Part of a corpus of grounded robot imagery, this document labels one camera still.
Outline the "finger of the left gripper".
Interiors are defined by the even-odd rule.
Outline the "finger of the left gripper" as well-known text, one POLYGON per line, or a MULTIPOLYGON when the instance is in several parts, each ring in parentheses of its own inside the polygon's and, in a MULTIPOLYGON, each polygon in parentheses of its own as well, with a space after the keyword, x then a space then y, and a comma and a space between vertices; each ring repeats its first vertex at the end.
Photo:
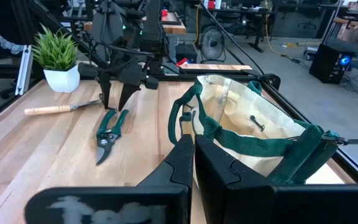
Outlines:
POLYGON ((121 96, 120 96, 120 100, 119 100, 119 111, 121 111, 123 109, 123 107, 125 106, 125 104, 127 103, 128 99, 136 92, 139 91, 140 87, 139 85, 130 85, 125 83, 123 85, 122 91, 121 91, 121 96))
POLYGON ((100 72, 98 83, 101 87, 100 99, 105 109, 109 109, 109 94, 111 89, 110 75, 108 72, 100 72))

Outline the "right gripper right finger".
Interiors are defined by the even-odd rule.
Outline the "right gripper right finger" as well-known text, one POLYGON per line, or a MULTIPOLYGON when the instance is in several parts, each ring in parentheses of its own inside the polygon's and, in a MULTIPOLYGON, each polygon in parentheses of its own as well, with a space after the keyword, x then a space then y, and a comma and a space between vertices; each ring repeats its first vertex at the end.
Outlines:
POLYGON ((358 224, 358 184, 275 184, 202 135, 195 169, 207 224, 358 224))

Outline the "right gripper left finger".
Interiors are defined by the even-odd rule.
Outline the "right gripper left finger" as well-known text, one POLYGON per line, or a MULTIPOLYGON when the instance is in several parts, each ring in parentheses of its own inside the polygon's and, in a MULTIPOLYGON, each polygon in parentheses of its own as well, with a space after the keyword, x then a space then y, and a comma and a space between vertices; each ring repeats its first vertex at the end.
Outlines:
POLYGON ((193 139, 185 134, 135 187, 55 187, 35 194, 26 224, 190 224, 193 139))

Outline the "green handled pruning shears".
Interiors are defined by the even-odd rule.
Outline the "green handled pruning shears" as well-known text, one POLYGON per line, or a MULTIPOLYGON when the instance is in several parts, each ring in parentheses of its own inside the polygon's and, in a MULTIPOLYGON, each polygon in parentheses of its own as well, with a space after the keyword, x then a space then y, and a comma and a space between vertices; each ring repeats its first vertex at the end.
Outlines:
POLYGON ((110 120, 114 117, 114 115, 117 113, 117 110, 113 109, 108 111, 96 132, 96 145, 97 145, 97 151, 96 151, 96 165, 102 164, 110 155, 112 151, 112 147, 117 139, 121 137, 121 128, 125 122, 126 116, 129 113, 129 110, 123 110, 115 125, 112 128, 108 128, 108 124, 110 120))

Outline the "wooden handled garden tool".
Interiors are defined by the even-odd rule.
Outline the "wooden handled garden tool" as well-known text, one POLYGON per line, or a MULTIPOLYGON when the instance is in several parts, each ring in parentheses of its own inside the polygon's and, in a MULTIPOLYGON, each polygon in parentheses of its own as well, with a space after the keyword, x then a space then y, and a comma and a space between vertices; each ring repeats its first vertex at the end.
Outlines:
POLYGON ((101 100, 93 100, 85 103, 80 103, 77 105, 61 105, 61 106, 48 106, 48 107, 40 107, 40 108, 27 108, 24 110, 25 115, 41 115, 41 114, 55 114, 55 113, 66 113, 77 110, 78 108, 100 104, 101 100))

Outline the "beige canvas gardening bag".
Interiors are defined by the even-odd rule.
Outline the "beige canvas gardening bag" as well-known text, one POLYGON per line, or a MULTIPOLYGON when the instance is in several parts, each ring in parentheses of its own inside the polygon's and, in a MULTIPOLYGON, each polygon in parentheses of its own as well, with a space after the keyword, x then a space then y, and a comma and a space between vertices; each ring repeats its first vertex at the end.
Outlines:
POLYGON ((175 100, 168 137, 204 136, 252 170, 278 184, 343 184, 327 164, 337 134, 291 118, 262 96, 261 84, 220 75, 198 76, 175 100))

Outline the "green plant in white pot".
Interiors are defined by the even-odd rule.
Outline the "green plant in white pot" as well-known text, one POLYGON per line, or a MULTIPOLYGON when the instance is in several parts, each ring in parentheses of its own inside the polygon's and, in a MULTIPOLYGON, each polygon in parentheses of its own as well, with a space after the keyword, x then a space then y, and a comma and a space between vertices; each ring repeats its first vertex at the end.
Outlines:
POLYGON ((71 34, 52 32, 41 25, 42 31, 32 46, 34 59, 42 67, 48 85, 55 92, 71 93, 80 83, 77 62, 77 43, 71 34))

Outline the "wooden workbench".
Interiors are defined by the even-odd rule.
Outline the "wooden workbench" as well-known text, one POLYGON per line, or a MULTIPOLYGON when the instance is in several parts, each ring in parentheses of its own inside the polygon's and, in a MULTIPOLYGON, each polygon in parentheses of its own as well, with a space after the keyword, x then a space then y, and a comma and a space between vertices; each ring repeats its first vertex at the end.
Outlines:
POLYGON ((175 12, 167 12, 162 16, 161 23, 167 34, 186 34, 186 27, 175 12))

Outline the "neighbouring wooden table top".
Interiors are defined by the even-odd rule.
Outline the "neighbouring wooden table top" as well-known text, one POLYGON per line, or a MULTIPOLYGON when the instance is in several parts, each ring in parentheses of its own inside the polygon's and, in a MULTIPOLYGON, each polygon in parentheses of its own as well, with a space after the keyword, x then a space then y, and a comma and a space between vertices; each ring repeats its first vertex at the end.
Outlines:
POLYGON ((251 70, 252 68, 248 65, 223 65, 223 64, 183 64, 180 67, 184 70, 251 70))

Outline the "silver aluminium profile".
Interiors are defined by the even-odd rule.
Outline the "silver aluminium profile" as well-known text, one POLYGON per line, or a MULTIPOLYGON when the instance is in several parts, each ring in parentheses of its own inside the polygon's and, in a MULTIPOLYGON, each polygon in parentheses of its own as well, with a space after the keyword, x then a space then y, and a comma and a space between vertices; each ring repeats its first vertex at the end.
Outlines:
POLYGON ((25 45, 21 58, 21 65, 17 76, 15 95, 23 95, 29 88, 29 80, 32 73, 33 53, 32 46, 25 45))

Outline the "black floor fan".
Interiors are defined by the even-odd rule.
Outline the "black floor fan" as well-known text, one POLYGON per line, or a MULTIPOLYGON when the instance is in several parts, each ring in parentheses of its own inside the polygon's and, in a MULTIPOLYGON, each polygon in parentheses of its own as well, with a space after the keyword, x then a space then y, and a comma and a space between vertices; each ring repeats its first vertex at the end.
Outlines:
POLYGON ((209 26, 204 30, 201 35, 200 52, 201 63, 226 60, 224 35, 217 27, 209 26))

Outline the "black desk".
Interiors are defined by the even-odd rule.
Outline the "black desk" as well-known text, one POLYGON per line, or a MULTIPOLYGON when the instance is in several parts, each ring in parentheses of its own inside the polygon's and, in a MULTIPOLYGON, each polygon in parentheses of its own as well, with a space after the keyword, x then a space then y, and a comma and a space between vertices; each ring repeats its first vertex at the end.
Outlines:
POLYGON ((254 42, 249 42, 249 45, 256 49, 258 52, 263 53, 264 51, 259 47, 259 42, 264 40, 264 32, 268 22, 266 19, 274 15, 273 12, 270 12, 267 8, 260 7, 256 8, 247 8, 247 9, 208 9, 203 5, 200 6, 202 10, 208 11, 213 18, 219 17, 225 20, 235 21, 233 25, 233 31, 228 31, 231 34, 235 33, 236 29, 242 28, 253 28, 255 34, 254 42))

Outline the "black computer tower blue light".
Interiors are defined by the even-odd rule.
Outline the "black computer tower blue light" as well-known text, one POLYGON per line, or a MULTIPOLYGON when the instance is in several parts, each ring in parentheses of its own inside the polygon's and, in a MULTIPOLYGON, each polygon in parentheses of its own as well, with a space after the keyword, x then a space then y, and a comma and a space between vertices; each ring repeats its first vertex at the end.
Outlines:
POLYGON ((309 69, 309 74, 322 83, 339 84, 355 55, 339 47, 320 44, 309 69))

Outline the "black office chair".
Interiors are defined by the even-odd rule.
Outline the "black office chair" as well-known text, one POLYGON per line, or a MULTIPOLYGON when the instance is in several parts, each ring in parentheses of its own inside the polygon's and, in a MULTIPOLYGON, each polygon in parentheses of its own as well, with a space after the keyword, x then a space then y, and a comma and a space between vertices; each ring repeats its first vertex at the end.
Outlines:
POLYGON ((302 27, 306 29, 307 27, 312 27, 313 29, 317 28, 317 25, 312 22, 313 19, 319 17, 319 9, 318 8, 306 8, 301 7, 299 8, 298 12, 304 15, 307 19, 306 22, 298 23, 297 27, 302 27))

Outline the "wooden top desk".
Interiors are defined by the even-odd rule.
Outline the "wooden top desk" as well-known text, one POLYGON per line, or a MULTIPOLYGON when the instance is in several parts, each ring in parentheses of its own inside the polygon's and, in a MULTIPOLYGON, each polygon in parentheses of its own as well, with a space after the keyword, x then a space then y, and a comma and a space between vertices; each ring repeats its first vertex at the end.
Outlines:
POLYGON ((335 18, 333 36, 337 39, 358 44, 358 21, 355 19, 335 18))

